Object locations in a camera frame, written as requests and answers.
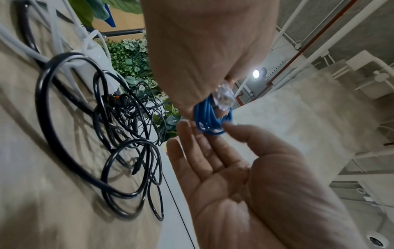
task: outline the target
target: transparent plug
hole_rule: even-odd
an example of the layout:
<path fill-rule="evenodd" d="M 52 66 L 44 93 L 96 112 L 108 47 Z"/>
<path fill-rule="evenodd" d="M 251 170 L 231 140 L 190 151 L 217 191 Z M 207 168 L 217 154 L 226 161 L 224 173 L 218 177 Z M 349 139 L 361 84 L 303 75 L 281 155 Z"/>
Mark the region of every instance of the transparent plug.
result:
<path fill-rule="evenodd" d="M 212 93 L 213 102 L 222 111 L 228 111 L 235 103 L 235 96 L 229 84 L 224 81 Z"/>

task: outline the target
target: blue cable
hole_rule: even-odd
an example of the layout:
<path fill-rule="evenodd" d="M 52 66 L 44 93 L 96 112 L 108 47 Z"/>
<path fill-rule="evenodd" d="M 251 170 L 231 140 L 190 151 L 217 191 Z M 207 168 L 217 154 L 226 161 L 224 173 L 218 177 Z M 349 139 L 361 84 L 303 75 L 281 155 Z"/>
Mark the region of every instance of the blue cable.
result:
<path fill-rule="evenodd" d="M 211 95 L 206 100 L 197 104 L 194 107 L 194 119 L 200 131 L 209 135 L 221 135 L 225 132 L 222 128 L 222 123 L 233 121 L 233 109 L 231 108 L 226 116 L 217 119 L 213 112 L 212 101 Z"/>

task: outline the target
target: light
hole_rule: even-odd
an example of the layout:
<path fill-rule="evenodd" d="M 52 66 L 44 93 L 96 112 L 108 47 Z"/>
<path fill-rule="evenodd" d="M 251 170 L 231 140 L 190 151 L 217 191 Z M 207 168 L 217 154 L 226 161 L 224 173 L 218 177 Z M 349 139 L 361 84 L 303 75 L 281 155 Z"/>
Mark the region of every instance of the light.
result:
<path fill-rule="evenodd" d="M 260 76 L 260 71 L 259 70 L 254 70 L 253 71 L 253 77 L 255 78 L 255 79 L 257 79 L 258 77 Z"/>

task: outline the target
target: black cable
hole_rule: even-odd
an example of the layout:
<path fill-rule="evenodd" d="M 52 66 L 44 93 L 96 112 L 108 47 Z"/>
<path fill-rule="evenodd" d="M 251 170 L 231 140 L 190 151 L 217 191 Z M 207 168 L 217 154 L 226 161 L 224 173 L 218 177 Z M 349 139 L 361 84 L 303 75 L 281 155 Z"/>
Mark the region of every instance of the black cable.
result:
<path fill-rule="evenodd" d="M 23 40 L 30 48 L 39 53 L 39 49 L 35 44 L 34 37 L 29 25 L 28 8 L 30 3 L 25 1 L 15 2 L 15 4 L 17 4 L 18 24 Z M 95 107 L 94 111 L 91 111 L 88 106 L 80 102 L 79 99 L 68 90 L 64 83 L 62 83 L 55 76 L 56 72 L 62 65 L 64 65 L 66 62 L 76 59 L 86 61 L 96 70 L 93 78 L 93 86 L 97 106 Z M 151 111 L 160 113 L 160 111 L 157 110 L 158 108 L 146 108 L 146 106 L 142 103 L 142 100 L 137 98 L 136 94 L 128 88 L 127 84 L 122 79 L 110 72 L 101 70 L 94 60 L 83 54 L 74 52 L 62 53 L 53 57 L 46 64 L 39 61 L 37 61 L 37 64 L 41 68 L 41 73 L 37 80 L 35 93 L 37 117 L 42 133 L 44 134 L 45 139 L 56 156 L 71 171 L 80 176 L 84 181 L 87 181 L 93 186 L 99 188 L 108 206 L 120 217 L 124 219 L 136 218 L 142 211 L 145 197 L 148 196 L 148 202 L 154 215 L 158 220 L 162 221 L 164 218 L 164 210 L 163 199 L 159 185 L 162 182 L 163 171 L 160 153 L 156 147 L 156 145 L 160 145 L 161 134 L 158 132 L 157 126 L 153 120 L 153 114 L 150 113 Z M 105 77 L 106 75 L 109 75 L 118 81 L 126 91 L 125 94 L 122 94 L 119 97 L 122 103 L 121 105 L 116 105 L 110 101 L 112 96 L 108 94 L 107 81 Z M 110 151 L 111 155 L 103 167 L 100 179 L 93 176 L 81 165 L 79 165 L 63 147 L 61 141 L 59 140 L 50 117 L 50 103 L 48 95 L 51 83 L 53 83 L 59 92 L 69 99 L 74 105 L 92 117 L 93 127 L 97 136 L 108 149 L 108 151 Z M 102 84 L 104 91 L 103 93 L 100 92 L 99 84 Z M 143 132 L 141 134 L 138 134 L 138 122 L 142 123 Z M 156 142 L 151 142 L 149 140 L 152 126 L 154 127 L 154 130 L 158 136 Z M 135 149 L 139 155 L 135 160 L 134 165 L 129 165 L 119 154 L 121 151 L 128 150 L 130 148 Z M 108 175 L 115 160 L 117 160 L 128 170 L 132 170 L 132 175 L 136 174 L 140 168 L 144 169 L 141 185 L 135 192 L 125 193 L 108 184 Z M 159 173 L 159 180 L 157 180 L 155 177 L 157 170 Z M 158 189 L 161 208 L 160 215 L 154 207 L 153 201 L 151 199 L 150 187 L 152 183 L 156 185 Z M 141 201 L 134 213 L 125 211 L 113 199 L 113 197 L 132 199 L 140 195 Z"/>

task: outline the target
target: red pipe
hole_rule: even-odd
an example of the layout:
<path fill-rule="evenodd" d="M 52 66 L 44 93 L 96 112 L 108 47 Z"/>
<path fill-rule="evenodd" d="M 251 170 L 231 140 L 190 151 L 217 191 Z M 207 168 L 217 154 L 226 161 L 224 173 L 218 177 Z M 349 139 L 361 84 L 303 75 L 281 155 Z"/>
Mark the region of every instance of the red pipe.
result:
<path fill-rule="evenodd" d="M 270 81 L 267 82 L 267 87 L 261 91 L 254 99 L 252 99 L 252 101 L 256 100 L 258 97 L 260 97 L 270 86 L 272 86 L 272 81 L 274 79 L 276 79 L 281 73 L 283 73 L 284 70 L 286 70 L 286 68 L 288 68 L 291 63 L 293 63 L 293 61 L 295 61 L 300 55 L 302 55 L 302 53 L 308 48 L 310 47 L 329 27 L 331 27 L 331 25 L 333 25 L 341 16 L 343 16 L 343 14 L 350 9 L 350 7 L 352 7 L 355 3 L 357 2 L 357 0 L 351 0 L 348 4 L 346 4 L 346 6 L 340 11 L 338 12 L 338 14 L 336 14 L 334 16 L 333 19 L 331 19 L 331 21 L 329 21 L 329 23 L 326 24 L 326 26 L 324 26 L 319 33 L 317 33 L 282 69 L 279 70 L 279 72 L 277 74 L 274 75 L 274 77 L 272 77 L 272 79 Z"/>

